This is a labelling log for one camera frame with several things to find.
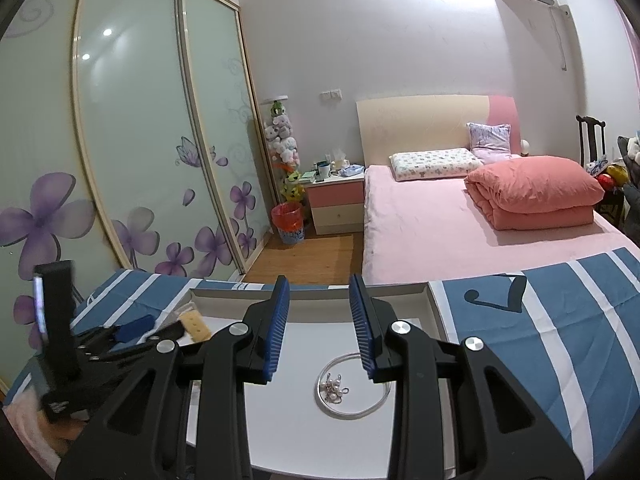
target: wardrobe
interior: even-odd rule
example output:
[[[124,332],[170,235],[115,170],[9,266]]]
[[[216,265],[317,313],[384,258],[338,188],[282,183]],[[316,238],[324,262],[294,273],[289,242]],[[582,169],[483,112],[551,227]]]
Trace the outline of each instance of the wardrobe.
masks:
[[[0,81],[5,381],[33,354],[34,264],[74,260],[78,305],[118,268],[251,266],[274,196],[235,4],[25,0]]]

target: silver bangle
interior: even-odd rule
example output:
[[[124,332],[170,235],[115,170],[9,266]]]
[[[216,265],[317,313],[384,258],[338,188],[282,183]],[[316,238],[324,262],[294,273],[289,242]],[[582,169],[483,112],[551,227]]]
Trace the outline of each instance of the silver bangle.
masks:
[[[337,364],[343,363],[345,361],[349,361],[351,359],[360,359],[360,353],[354,352],[351,354],[341,355],[340,357],[337,357],[333,361],[329,362],[329,364],[325,366],[322,369],[322,371],[318,374],[318,378],[316,379],[316,387],[314,391],[314,398],[316,399],[316,404],[320,407],[320,409],[323,410],[325,413],[327,413],[329,416],[333,416],[335,418],[341,418],[343,420],[355,420],[357,418],[363,418],[364,416],[370,415],[385,403],[386,398],[389,396],[389,393],[391,392],[391,384],[384,383],[385,392],[382,395],[382,398],[378,402],[376,402],[373,406],[371,406],[370,408],[367,408],[366,410],[362,410],[361,412],[345,413],[345,412],[339,412],[334,408],[332,408],[331,404],[322,398],[321,384],[323,384],[324,377],[327,376],[331,368],[333,368]]]

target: wooden floor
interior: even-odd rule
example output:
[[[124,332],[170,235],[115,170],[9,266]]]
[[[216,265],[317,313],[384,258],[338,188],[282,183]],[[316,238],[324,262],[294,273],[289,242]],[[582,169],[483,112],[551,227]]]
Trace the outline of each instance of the wooden floor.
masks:
[[[274,234],[243,281],[274,283],[284,274],[297,285],[346,285],[351,274],[362,272],[363,243],[363,233],[319,236],[313,227],[294,246]]]

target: red ball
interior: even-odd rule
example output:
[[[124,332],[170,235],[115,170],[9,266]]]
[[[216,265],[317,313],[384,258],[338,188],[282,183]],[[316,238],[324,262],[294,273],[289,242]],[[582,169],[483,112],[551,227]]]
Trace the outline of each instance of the red ball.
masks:
[[[616,181],[613,180],[613,177],[609,174],[601,173],[596,177],[596,180],[600,183],[604,191],[608,191],[609,189],[616,187]]]

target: nightstand drawer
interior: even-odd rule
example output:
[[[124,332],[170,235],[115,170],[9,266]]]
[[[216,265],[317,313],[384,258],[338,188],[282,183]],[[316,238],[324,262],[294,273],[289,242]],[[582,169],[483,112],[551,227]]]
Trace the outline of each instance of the nightstand drawer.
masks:
[[[364,224],[364,204],[315,207],[311,212],[316,229],[334,225]]]
[[[364,182],[345,182],[306,189],[311,207],[364,204]]]

